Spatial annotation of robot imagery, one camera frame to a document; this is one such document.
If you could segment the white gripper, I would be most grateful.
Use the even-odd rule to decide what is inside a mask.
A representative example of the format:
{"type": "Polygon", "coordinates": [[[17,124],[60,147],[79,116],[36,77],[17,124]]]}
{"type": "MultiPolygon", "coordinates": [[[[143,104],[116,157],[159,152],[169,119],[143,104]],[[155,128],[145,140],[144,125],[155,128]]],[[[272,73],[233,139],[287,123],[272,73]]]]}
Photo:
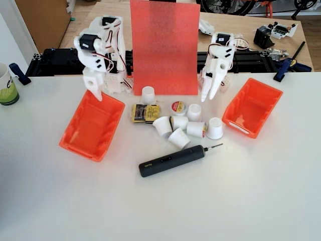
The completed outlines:
{"type": "Polygon", "coordinates": [[[230,66],[231,62],[229,60],[207,57],[203,68],[201,102],[206,100],[208,94],[209,99],[213,99],[218,89],[220,87],[225,87],[225,76],[227,75],[230,66]]]}
{"type": "Polygon", "coordinates": [[[104,73],[90,68],[84,68],[83,80],[87,89],[98,101],[102,101],[101,89],[104,84],[104,73]]]}

